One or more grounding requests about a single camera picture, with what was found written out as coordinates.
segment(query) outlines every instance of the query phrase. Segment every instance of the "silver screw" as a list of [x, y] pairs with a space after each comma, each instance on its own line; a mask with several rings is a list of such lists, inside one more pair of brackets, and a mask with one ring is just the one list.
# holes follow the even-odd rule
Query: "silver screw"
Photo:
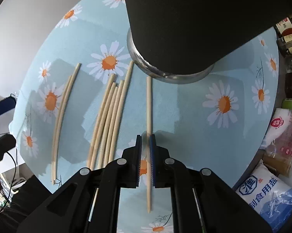
[[90, 172], [90, 170], [88, 168], [82, 168], [82, 169], [80, 169], [79, 173], [81, 175], [87, 175], [87, 174], [89, 174], [89, 172]]
[[118, 165], [125, 165], [126, 164], [126, 159], [125, 158], [120, 158], [117, 160]]
[[167, 158], [167, 159], [165, 160], [165, 163], [166, 163], [167, 165], [173, 165], [174, 162], [175, 162], [175, 160], [173, 160], [172, 158]]
[[205, 175], [205, 176], [209, 176], [209, 175], [211, 175], [211, 173], [212, 173], [212, 171], [210, 170], [210, 169], [208, 169], [208, 168], [204, 168], [204, 169], [202, 169], [202, 174], [203, 175]]

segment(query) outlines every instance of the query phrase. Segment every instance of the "floral tablecloth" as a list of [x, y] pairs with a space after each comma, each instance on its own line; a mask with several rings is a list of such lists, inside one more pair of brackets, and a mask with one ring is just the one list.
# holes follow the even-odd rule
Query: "floral tablecloth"
[[[51, 192], [86, 165], [108, 76], [117, 74], [117, 82], [124, 79], [130, 62], [128, 29], [125, 0], [81, 0], [55, 26], [27, 72], [10, 131], [27, 165]], [[198, 62], [198, 54], [181, 55], [183, 65]], [[219, 60], [201, 81], [175, 85], [153, 80], [157, 144], [188, 168], [208, 167], [233, 186], [251, 162], [268, 127], [277, 89], [278, 60], [276, 34], [269, 29]], [[58, 181], [52, 185], [55, 118], [64, 84], [79, 62], [82, 66], [59, 141]], [[115, 158], [135, 144], [137, 134], [145, 138], [145, 130], [146, 75], [135, 66]], [[153, 209], [147, 213], [145, 155], [140, 174], [139, 188], [121, 191], [119, 232], [173, 232], [169, 189], [153, 190]]]

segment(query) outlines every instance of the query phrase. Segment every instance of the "person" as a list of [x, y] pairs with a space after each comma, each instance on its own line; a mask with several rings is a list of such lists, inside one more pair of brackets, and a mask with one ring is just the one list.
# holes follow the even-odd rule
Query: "person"
[[0, 212], [0, 217], [11, 232], [16, 232], [20, 223], [50, 195], [50, 191], [33, 175], [12, 197], [10, 207]]

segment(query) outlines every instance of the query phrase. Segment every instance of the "metal base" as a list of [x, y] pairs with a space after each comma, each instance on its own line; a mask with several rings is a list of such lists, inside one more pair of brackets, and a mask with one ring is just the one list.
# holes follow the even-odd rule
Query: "metal base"
[[155, 66], [152, 66], [149, 64], [139, 53], [136, 46], [134, 45], [131, 28], [128, 30], [127, 35], [127, 45], [128, 45], [128, 51], [130, 53], [130, 56], [132, 60], [135, 62], [135, 64], [147, 75], [163, 81], [167, 83], [173, 83], [173, 84], [188, 84], [193, 83], [196, 81], [199, 81], [203, 79], [205, 76], [207, 76], [213, 69], [214, 64], [206, 68], [205, 70], [195, 73], [195, 74], [170, 74], [167, 72], [160, 71]]

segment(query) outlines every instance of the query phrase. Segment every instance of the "white wall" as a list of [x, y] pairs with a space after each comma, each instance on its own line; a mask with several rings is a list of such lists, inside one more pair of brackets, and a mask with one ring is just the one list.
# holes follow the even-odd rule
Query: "white wall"
[[4, 0], [0, 5], [0, 96], [17, 92], [61, 17], [80, 0]]

